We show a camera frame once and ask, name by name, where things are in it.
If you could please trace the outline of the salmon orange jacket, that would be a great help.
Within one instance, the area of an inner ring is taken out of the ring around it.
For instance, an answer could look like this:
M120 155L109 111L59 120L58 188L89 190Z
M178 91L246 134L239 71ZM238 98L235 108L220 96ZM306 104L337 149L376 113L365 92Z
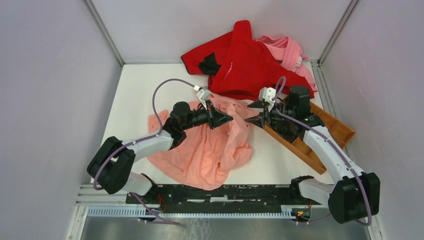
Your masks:
M257 115L243 100L217 94L212 94L210 100L233 120L215 129L206 124L188 129L186 139L178 147L147 157L174 181L207 191L223 185L230 170L251 160L253 147L248 137L252 124L245 119Z

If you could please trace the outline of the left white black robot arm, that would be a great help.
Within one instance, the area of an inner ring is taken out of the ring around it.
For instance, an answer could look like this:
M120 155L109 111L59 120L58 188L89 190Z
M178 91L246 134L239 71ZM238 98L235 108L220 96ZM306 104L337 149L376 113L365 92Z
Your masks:
M158 191L154 181L145 174L132 172L133 164L153 154L172 150L186 138L186 130L207 125L220 127L234 118L216 109L207 100L199 109L191 109L184 101L177 102L161 130L133 140L108 137L87 166L87 173L94 179L97 190L113 195L119 191L137 194L147 204L154 202Z

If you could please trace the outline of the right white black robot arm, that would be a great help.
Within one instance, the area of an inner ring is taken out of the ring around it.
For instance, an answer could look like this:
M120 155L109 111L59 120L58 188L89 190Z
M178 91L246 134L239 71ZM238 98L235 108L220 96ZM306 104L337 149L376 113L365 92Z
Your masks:
M276 102L278 90L264 87L249 108L261 109L245 119L262 129L274 132L289 125L290 130L305 143L329 172L333 184L320 182L312 176L292 179L289 199L302 204L307 199L328 207L330 215L340 224L356 221L363 226L372 224L379 213L381 181L374 173L357 166L331 136L324 121L311 111L310 91L306 86L289 89L283 102Z

